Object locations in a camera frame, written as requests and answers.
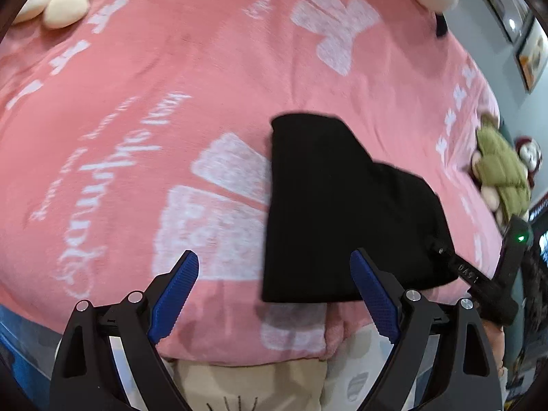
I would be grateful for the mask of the black pants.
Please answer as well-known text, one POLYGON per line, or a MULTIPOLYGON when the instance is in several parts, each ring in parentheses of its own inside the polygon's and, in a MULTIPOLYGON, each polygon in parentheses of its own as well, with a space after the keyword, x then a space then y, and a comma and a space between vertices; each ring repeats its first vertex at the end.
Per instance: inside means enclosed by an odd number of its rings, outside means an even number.
POLYGON ((423 178, 374 161, 337 118, 288 113, 271 127, 262 301, 359 300, 349 264, 359 248, 404 288, 457 279, 445 213, 423 178))

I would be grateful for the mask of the beige printed bed sheet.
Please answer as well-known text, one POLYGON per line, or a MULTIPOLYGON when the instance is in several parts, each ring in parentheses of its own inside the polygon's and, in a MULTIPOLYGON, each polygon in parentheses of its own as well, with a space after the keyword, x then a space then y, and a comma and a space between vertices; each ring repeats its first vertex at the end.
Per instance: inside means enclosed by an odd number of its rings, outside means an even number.
POLYGON ((327 361, 300 359, 240 368, 178 361, 175 382, 194 410, 356 410, 392 349, 369 324, 327 361))

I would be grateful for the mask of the green dressed plush doll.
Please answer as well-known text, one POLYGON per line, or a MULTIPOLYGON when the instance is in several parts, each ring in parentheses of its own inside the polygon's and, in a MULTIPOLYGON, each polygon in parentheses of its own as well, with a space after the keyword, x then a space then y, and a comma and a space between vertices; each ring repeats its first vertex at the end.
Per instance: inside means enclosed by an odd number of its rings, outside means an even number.
POLYGON ((527 168, 500 133, 493 115, 480 115, 475 139, 470 169, 497 225, 505 228, 513 216, 526 219, 531 202, 527 168))

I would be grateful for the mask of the red white plush toy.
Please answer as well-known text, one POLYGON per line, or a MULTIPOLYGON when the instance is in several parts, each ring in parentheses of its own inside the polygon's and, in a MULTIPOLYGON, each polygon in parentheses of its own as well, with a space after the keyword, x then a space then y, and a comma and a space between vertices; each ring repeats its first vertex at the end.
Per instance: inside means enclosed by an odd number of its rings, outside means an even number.
POLYGON ((531 188, 535 187, 535 176, 543 164, 543 154, 538 142, 529 136, 518 136, 514 141, 515 150, 527 168, 527 180, 531 188))

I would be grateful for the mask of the pink blanket white bows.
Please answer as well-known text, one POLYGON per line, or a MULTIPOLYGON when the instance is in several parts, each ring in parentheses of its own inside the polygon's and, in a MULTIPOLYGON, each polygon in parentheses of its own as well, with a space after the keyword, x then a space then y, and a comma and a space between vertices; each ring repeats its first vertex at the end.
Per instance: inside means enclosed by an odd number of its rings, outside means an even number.
POLYGON ((92 0, 63 32, 1 43, 1 303, 62 331, 186 250, 198 282, 166 357, 329 358, 360 302, 260 300, 271 119, 334 114, 372 158, 440 197, 459 254, 495 271, 501 234, 464 168, 497 102, 416 0, 92 0))

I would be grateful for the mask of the framed wall picture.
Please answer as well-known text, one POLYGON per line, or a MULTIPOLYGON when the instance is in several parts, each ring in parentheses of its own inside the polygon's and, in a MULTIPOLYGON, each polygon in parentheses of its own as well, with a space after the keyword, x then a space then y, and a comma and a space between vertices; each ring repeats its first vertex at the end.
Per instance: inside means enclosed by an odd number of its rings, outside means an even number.
POLYGON ((525 88, 531 93, 547 65, 547 34, 536 18, 528 26, 516 56, 525 88))

